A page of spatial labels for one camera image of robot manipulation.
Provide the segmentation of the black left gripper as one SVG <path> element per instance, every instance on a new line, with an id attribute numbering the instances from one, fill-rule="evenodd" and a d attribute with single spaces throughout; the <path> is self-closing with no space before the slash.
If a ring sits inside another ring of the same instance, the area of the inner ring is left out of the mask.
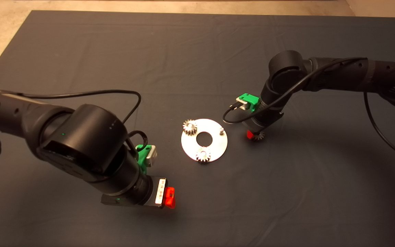
<path id="1" fill-rule="evenodd" d="M 165 177 L 138 177 L 129 188 L 112 196 L 102 194 L 101 203 L 110 206 L 148 206 L 175 209 L 175 188 L 167 187 Z"/>

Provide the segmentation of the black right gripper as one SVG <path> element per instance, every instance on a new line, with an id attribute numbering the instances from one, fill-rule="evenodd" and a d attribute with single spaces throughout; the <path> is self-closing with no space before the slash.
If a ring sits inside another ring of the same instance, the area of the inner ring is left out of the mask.
<path id="1" fill-rule="evenodd" d="M 259 134 L 274 124 L 284 115 L 283 112 L 278 110 L 267 110 L 265 113 L 251 117 L 246 120 L 243 125 L 247 129 L 247 138 L 249 140 L 254 139 L 254 134 Z"/>

